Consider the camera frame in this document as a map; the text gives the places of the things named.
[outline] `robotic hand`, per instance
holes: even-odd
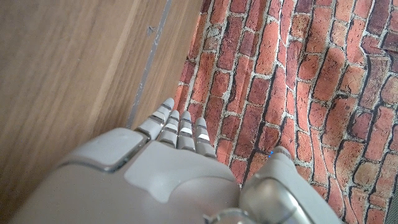
[[[276,147],[240,191],[206,122],[167,99],[135,131],[116,128],[64,158],[11,223],[339,223]]]

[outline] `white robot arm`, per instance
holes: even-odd
[[[216,160],[206,122],[167,99],[137,129],[75,149],[11,223],[339,223],[283,147],[246,182]]]

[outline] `gray plastic casing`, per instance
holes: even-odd
[[[227,166],[156,141],[140,147],[146,138],[126,150],[124,139],[137,134],[114,129],[80,146],[11,223],[204,223],[203,215],[238,206],[239,186]],[[123,148],[120,158],[98,154],[99,142],[110,152]]]

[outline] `wooden panel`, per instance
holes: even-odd
[[[201,1],[172,2],[172,9],[164,29],[164,35],[167,38],[162,37],[160,40],[158,53],[154,59],[156,66],[153,66],[149,72],[144,88],[146,94],[143,94],[141,98],[132,127],[138,126],[146,119],[146,108],[149,111],[154,111],[167,97],[174,97],[179,79],[173,77],[176,73],[181,73],[183,68],[183,63],[176,62],[184,62],[187,57],[186,52],[189,50],[189,45],[182,44],[180,40],[192,38],[198,20],[198,14],[184,13],[181,15],[181,13],[188,12],[192,4],[196,4],[195,8],[200,10]]]
[[[200,1],[3,1],[0,7],[0,217],[93,136],[126,126],[161,34],[135,121],[173,97]]]

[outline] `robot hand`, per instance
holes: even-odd
[[[282,147],[242,192],[215,159],[206,122],[169,98],[134,131],[117,128],[64,158],[11,223],[337,223]]]

